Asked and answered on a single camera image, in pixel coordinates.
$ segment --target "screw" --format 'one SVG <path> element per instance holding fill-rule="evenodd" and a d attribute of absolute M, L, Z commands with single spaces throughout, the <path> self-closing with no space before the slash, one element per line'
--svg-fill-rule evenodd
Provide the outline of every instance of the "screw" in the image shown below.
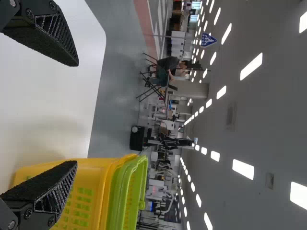
<path fill-rule="evenodd" d="M 49 6 L 50 6 L 50 8 L 51 8 L 53 11 L 56 10 L 56 5 L 54 4 L 53 1 L 50 1 L 50 2 L 49 2 Z"/>
<path fill-rule="evenodd" d="M 31 208 L 28 208 L 28 209 L 24 212 L 24 218 L 25 218 L 25 219 L 29 219 L 31 215 L 32 215 L 32 209 L 31 209 Z"/>
<path fill-rule="evenodd" d="M 50 219 L 48 220 L 48 226 L 51 227 L 54 223 L 54 217 L 50 217 Z"/>
<path fill-rule="evenodd" d="M 9 223 L 8 229 L 9 229 L 9 230 L 12 230 L 12 229 L 15 227 L 15 224 L 16 224 L 15 220 L 12 220 L 12 221 Z"/>
<path fill-rule="evenodd" d="M 16 7 L 16 2 L 14 0 L 10 0 L 10 4 L 11 6 Z"/>
<path fill-rule="evenodd" d="M 34 14 L 33 14 L 32 10 L 26 9 L 25 13 L 26 13 L 27 17 L 28 17 L 30 20 L 33 20 L 33 19 L 34 19 Z"/>

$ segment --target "white tabletop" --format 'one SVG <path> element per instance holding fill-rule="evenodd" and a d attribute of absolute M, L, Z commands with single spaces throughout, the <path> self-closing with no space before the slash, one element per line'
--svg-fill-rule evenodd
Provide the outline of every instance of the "white tabletop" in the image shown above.
<path fill-rule="evenodd" d="M 24 165 L 86 158 L 106 34 L 84 0 L 56 0 L 80 60 L 67 67 L 0 34 L 0 193 Z"/>

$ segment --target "blue sign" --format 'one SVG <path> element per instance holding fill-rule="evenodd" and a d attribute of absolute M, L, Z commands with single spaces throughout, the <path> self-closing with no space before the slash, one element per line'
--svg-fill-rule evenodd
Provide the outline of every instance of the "blue sign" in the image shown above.
<path fill-rule="evenodd" d="M 202 35 L 201 35 L 201 46 L 202 47 L 211 46 L 216 42 L 217 42 L 217 40 L 214 37 L 210 36 L 207 33 L 202 33 Z"/>

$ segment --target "green plastic basket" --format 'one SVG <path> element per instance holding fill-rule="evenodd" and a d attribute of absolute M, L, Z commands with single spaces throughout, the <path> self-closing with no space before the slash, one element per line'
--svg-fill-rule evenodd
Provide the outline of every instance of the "green plastic basket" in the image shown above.
<path fill-rule="evenodd" d="M 138 211 L 145 208 L 148 160 L 138 157 L 114 173 L 107 230 L 135 230 Z"/>

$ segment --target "man sitting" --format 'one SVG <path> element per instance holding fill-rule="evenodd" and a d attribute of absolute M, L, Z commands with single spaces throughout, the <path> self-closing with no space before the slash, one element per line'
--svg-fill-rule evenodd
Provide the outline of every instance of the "man sitting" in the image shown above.
<path fill-rule="evenodd" d="M 167 86 L 168 76 L 173 81 L 175 78 L 172 71 L 177 68 L 186 69 L 188 67 L 188 61 L 180 61 L 177 57 L 166 57 L 157 61 L 157 74 L 156 78 L 150 78 L 149 81 L 152 84 Z"/>

